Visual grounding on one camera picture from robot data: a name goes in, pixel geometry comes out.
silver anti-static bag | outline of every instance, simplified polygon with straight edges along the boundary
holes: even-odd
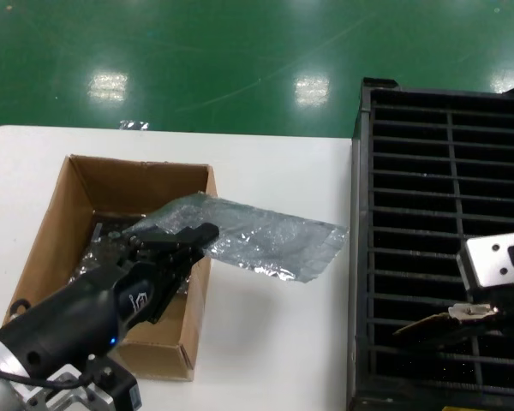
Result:
[[[347,238],[345,227],[204,193],[171,201],[124,232],[136,234],[156,226],[175,234],[202,223],[219,227],[218,239],[206,250],[211,258],[303,283],[315,279],[329,265]]]

cardboard box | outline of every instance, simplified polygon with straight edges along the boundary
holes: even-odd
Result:
[[[94,215],[147,214],[199,191],[217,195],[210,166],[66,158],[12,303],[37,304],[67,284]],[[137,325],[112,356],[138,377],[192,380],[210,266],[209,259],[195,265],[188,294],[177,295],[157,324]]]

black metal grate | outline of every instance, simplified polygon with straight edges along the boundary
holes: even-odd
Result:
[[[369,95],[367,374],[514,396],[510,339],[493,333],[417,354],[392,337],[469,301],[455,261],[465,239],[514,231],[514,100]]]

robotic arm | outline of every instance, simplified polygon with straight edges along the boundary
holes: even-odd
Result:
[[[218,228],[125,241],[115,263],[88,271],[0,329],[0,410],[59,411],[80,402],[96,411],[141,406],[134,376],[108,358],[128,331],[157,323]],[[26,301],[18,301],[16,310]]]
[[[436,348],[487,332],[514,338],[514,233],[467,240],[457,264],[473,302],[396,331],[401,346]]]

white table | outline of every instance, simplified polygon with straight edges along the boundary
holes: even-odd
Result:
[[[69,154],[211,164],[218,193],[348,226],[350,140],[0,127],[0,324]],[[143,410],[345,407],[348,248],[308,284],[214,262],[193,383],[140,380]]]

